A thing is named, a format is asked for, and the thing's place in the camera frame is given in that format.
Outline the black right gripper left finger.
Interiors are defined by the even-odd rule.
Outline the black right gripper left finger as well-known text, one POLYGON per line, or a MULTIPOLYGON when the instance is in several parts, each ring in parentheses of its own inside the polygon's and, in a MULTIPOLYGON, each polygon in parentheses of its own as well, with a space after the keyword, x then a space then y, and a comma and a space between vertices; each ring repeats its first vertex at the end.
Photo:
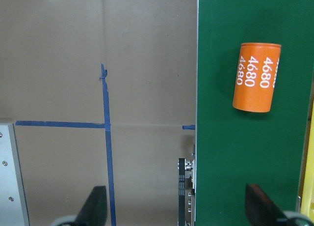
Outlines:
POLYGON ((106 186, 96 186, 74 220, 75 226, 104 226, 107 220, 106 186))

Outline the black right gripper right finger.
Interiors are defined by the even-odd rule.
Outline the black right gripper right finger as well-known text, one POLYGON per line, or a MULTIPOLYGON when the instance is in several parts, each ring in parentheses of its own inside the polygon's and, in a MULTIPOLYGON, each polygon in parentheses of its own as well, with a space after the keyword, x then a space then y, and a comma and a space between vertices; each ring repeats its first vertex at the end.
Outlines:
POLYGON ((245 216, 251 226, 287 226, 288 218, 257 184, 245 188, 245 216))

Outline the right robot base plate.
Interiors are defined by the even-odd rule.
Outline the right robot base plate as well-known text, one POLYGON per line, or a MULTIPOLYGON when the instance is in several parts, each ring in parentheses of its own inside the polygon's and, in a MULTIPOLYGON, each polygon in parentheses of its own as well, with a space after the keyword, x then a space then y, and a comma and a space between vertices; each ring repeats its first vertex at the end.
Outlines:
POLYGON ((3 122, 0 124, 0 224, 29 225, 14 125, 3 122))

